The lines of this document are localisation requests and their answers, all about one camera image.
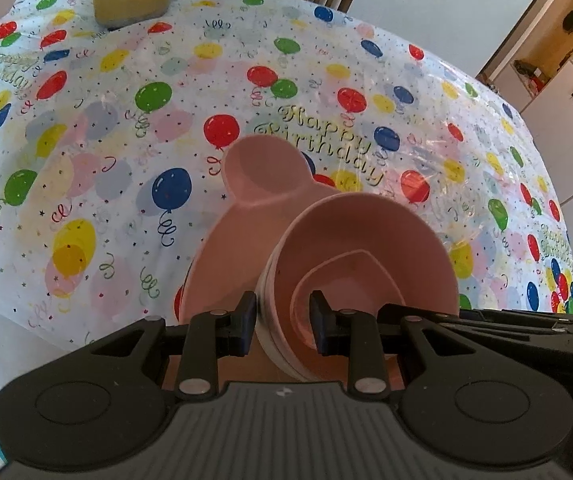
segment tablecloth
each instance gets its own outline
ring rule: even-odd
[[[569,237],[524,121],[419,46],[301,0],[171,0],[113,32],[92,0],[25,0],[0,20],[0,314],[63,349],[172,322],[230,202],[222,157],[252,134],[418,213],[463,308],[573,313]]]

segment table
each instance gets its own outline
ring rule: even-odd
[[[114,32],[92,0],[26,0],[0,21],[0,314],[64,350],[174,320],[230,201],[222,156],[252,134],[420,215],[463,308],[573,313],[568,234],[524,121],[431,53],[301,0],[171,0]]]

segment pink balloon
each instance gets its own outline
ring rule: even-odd
[[[193,116],[189,112],[179,110],[174,106],[163,107],[154,111],[150,116],[150,129],[160,142],[170,142],[188,133],[193,124]]]
[[[67,298],[80,284],[83,275],[84,271],[75,276],[64,276],[55,268],[53,259],[51,258],[46,264],[46,271],[44,272],[46,290],[56,298]]]
[[[78,153],[71,158],[73,181],[67,197],[73,198],[86,193],[95,182],[95,176],[102,168],[100,158],[92,153]]]
[[[107,254],[105,259],[108,263],[111,256]],[[102,269],[91,278],[90,304],[97,313],[110,319],[120,314],[140,290],[135,288],[136,280],[124,258],[116,258],[108,267],[103,264]]]

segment kitchen cabinet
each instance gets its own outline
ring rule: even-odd
[[[567,62],[522,117],[560,202],[573,196],[573,63]]]

